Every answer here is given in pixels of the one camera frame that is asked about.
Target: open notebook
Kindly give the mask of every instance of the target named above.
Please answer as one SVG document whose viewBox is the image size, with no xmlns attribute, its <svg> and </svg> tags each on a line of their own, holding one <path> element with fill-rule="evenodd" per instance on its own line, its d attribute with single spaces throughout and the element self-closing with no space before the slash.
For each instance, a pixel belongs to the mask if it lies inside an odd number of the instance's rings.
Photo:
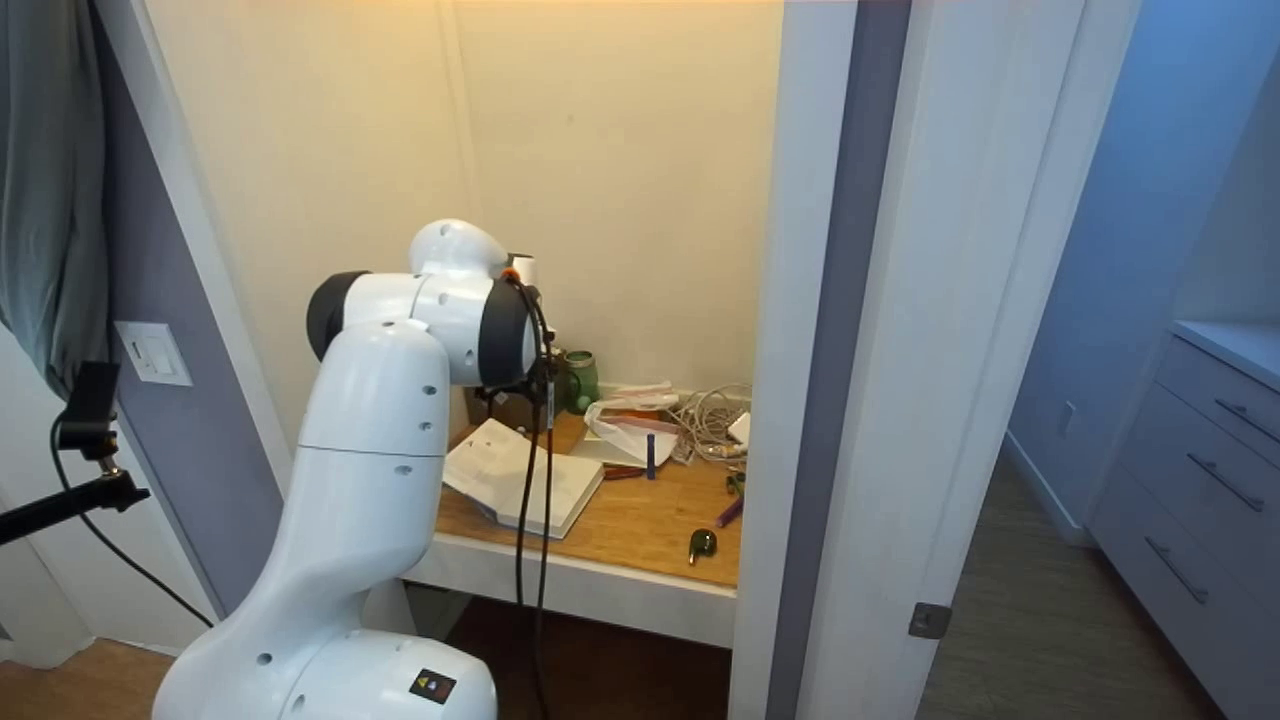
<svg viewBox="0 0 1280 720">
<path fill-rule="evenodd" d="M 445 457 L 445 484 L 483 505 L 495 524 L 521 524 L 521 491 L 528 466 L 528 434 L 500 420 L 483 420 Z M 537 450 L 528 524 L 526 531 L 546 531 L 546 466 L 549 450 Z M 599 486 L 603 464 L 587 457 L 552 450 L 552 535 L 563 540 L 592 491 Z"/>
</svg>

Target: wooden floor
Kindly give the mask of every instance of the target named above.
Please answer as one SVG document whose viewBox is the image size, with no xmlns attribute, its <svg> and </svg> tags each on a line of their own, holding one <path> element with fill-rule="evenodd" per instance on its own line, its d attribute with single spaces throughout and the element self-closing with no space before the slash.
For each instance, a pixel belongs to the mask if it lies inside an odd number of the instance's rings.
<svg viewBox="0 0 1280 720">
<path fill-rule="evenodd" d="M 537 717 L 526 617 L 471 605 L 452 643 L 489 660 L 500 717 Z M 729 652 L 549 617 L 546 686 L 555 720 L 718 720 Z M 146 720 L 169 660 L 91 643 L 58 672 L 0 662 L 0 720 Z M 1098 550 L 1054 535 L 999 464 L 939 643 L 926 720 L 1195 720 L 1215 717 Z"/>
</svg>

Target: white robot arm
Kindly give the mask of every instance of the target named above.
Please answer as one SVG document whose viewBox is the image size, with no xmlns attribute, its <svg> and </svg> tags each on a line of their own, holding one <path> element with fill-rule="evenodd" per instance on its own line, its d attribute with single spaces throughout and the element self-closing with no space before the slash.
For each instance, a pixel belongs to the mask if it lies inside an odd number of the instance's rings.
<svg viewBox="0 0 1280 720">
<path fill-rule="evenodd" d="M 163 674 L 156 720 L 495 717 L 482 660 L 359 628 L 373 582 L 431 540 L 449 388 L 510 388 L 537 365 L 532 293 L 461 220 L 413 241 L 413 274 L 332 274 L 310 307 L 325 354 L 270 567 Z"/>
</svg>

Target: gray curtain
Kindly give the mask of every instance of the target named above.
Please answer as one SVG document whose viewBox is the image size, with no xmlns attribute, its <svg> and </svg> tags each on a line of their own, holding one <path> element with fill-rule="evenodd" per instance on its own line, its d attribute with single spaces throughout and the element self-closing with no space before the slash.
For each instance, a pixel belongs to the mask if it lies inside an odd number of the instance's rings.
<svg viewBox="0 0 1280 720">
<path fill-rule="evenodd" d="M 89 0 L 0 0 L 0 324 L 54 391 L 109 354 L 104 101 Z"/>
</svg>

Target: white drawer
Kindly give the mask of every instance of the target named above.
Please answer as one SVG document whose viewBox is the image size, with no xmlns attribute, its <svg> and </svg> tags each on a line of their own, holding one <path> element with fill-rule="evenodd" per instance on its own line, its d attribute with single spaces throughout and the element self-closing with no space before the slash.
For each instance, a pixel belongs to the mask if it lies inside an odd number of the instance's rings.
<svg viewBox="0 0 1280 720">
<path fill-rule="evenodd" d="M 1119 466 L 1280 612 L 1280 466 L 1162 384 L 1147 388 Z"/>
<path fill-rule="evenodd" d="M 1092 535 L 1230 717 L 1280 717 L 1280 623 L 1184 524 L 1116 471 Z"/>
<path fill-rule="evenodd" d="M 1280 466 L 1280 394 L 1215 354 L 1168 338 L 1155 384 Z"/>
</svg>

